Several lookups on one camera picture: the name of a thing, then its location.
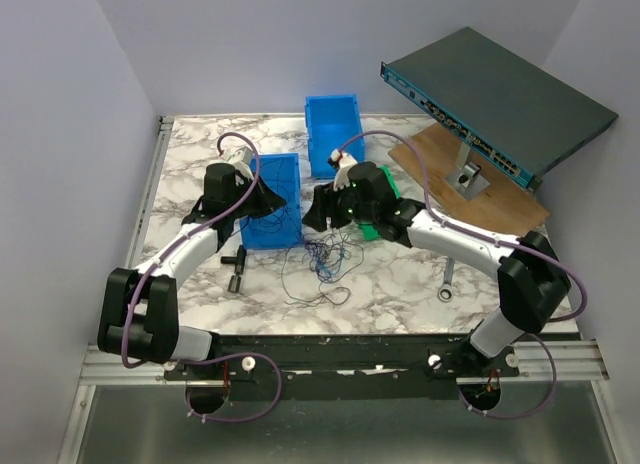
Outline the green bin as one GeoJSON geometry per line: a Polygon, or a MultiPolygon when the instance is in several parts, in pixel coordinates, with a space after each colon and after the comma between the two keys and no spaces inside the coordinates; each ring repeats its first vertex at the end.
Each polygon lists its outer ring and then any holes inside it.
{"type": "MultiPolygon", "coordinates": [[[[388,181],[388,184],[390,185],[394,196],[396,198],[398,198],[400,196],[400,192],[398,190],[398,187],[394,181],[394,178],[389,170],[389,168],[386,165],[382,165],[379,167],[380,170],[383,171],[383,173],[385,174],[385,177],[388,181]]],[[[376,231],[376,229],[370,225],[370,224],[365,224],[365,223],[359,223],[358,224],[358,228],[362,233],[362,237],[365,241],[373,241],[376,239],[380,238],[379,233],[376,231]]]]}

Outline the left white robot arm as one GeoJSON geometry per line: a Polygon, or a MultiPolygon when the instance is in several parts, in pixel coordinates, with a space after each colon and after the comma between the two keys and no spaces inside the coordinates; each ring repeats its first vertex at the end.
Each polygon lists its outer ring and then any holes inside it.
{"type": "Polygon", "coordinates": [[[286,199],[248,165],[208,166],[202,195],[169,244],[135,268],[117,268],[109,274],[99,349],[118,355],[129,369],[183,361],[197,377],[214,377],[222,364],[214,334],[179,324],[178,291],[221,250],[238,220],[266,217],[285,205],[286,199]]]}

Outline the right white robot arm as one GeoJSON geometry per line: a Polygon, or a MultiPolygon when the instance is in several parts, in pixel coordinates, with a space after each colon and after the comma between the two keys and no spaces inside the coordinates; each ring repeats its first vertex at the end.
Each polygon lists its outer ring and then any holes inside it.
{"type": "Polygon", "coordinates": [[[340,170],[340,183],[317,185],[305,226],[318,232],[351,223],[372,226],[389,242],[439,253],[475,268],[498,286],[499,307],[469,335],[460,363],[480,376],[497,355],[551,320],[571,284],[546,237],[493,233],[438,213],[427,204],[396,195],[386,174],[371,162],[340,170]]]}

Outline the near blue bin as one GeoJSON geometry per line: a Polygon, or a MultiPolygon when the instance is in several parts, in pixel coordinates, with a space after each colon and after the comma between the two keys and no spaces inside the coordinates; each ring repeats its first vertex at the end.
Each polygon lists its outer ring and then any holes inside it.
{"type": "Polygon", "coordinates": [[[302,242],[300,170],[297,153],[261,156],[261,179],[286,205],[260,218],[240,220],[243,245],[251,250],[287,249],[302,242]]]}

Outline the blue bin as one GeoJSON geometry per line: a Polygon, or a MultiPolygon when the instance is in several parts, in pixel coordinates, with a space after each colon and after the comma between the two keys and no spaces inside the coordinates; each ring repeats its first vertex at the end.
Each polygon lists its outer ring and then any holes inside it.
{"type": "Polygon", "coordinates": [[[356,95],[307,96],[305,124],[311,176],[332,179],[335,170],[328,163],[331,153],[363,131],[356,95]]]}
{"type": "Polygon", "coordinates": [[[261,156],[261,179],[286,205],[260,218],[240,220],[243,245],[251,250],[287,249],[302,242],[300,170],[297,153],[261,156]]]}

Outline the black socket tool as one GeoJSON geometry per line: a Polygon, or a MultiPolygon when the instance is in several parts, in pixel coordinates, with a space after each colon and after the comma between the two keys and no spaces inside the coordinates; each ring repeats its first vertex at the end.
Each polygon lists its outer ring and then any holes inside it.
{"type": "Polygon", "coordinates": [[[246,248],[243,245],[239,245],[235,255],[222,256],[220,258],[220,263],[222,265],[230,265],[234,267],[234,271],[227,288],[230,293],[238,294],[240,291],[242,276],[246,265],[246,257],[246,248]]]}

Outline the far blue bin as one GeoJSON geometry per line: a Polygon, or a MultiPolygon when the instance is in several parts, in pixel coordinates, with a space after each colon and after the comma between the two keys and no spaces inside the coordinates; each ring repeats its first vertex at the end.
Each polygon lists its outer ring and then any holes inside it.
{"type": "Polygon", "coordinates": [[[311,176],[332,179],[335,170],[328,163],[331,153],[363,131],[356,95],[307,96],[305,124],[311,176]]]}

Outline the ratchet wrench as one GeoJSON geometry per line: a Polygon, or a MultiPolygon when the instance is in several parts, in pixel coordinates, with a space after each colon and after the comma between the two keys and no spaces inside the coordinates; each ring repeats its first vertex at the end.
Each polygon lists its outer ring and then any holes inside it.
{"type": "Polygon", "coordinates": [[[438,290],[437,297],[441,302],[448,303],[453,298],[452,279],[454,273],[455,260],[451,257],[446,259],[442,284],[438,290]]]}

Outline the wooden board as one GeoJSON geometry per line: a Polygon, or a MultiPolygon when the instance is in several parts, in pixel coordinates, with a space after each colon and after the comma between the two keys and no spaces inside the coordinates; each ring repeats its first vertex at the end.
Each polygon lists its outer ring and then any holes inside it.
{"type": "Polygon", "coordinates": [[[433,201],[451,217],[490,231],[523,236],[542,226],[550,216],[533,194],[476,152],[471,154],[471,162],[481,168],[480,176],[489,185],[465,199],[446,178],[454,172],[458,152],[466,145],[443,126],[433,124],[411,141],[425,161],[433,201]]]}

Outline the metal stand bracket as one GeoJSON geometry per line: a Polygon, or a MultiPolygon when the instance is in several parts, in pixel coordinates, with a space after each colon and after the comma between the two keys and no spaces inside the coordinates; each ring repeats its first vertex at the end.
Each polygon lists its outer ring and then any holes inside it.
{"type": "Polygon", "coordinates": [[[482,167],[472,162],[473,154],[472,148],[462,142],[455,159],[455,168],[445,179],[445,182],[467,201],[476,198],[490,185],[481,174],[482,167]]]}

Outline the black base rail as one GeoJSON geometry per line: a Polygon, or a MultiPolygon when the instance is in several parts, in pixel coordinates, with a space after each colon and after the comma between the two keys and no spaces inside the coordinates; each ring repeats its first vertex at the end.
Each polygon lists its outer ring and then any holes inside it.
{"type": "Polygon", "coordinates": [[[217,335],[213,355],[230,361],[179,364],[164,377],[233,401],[344,401],[449,400],[462,383],[519,374],[513,347],[474,357],[463,334],[217,335]]]}

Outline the network switch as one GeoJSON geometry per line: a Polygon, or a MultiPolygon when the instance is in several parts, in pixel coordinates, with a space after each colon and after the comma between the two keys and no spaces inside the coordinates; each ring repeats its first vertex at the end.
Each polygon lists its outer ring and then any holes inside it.
{"type": "Polygon", "coordinates": [[[470,27],[382,64],[380,76],[529,192],[618,117],[470,27]]]}

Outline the aluminium frame rail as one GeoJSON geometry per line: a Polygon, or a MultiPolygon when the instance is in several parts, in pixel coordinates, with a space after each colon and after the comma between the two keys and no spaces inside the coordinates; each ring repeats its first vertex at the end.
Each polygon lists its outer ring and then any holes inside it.
{"type": "Polygon", "coordinates": [[[134,222],[133,234],[125,258],[124,267],[132,268],[139,262],[157,187],[161,177],[162,166],[168,149],[174,118],[160,116],[156,143],[153,150],[150,169],[144,184],[140,205],[134,222]]]}

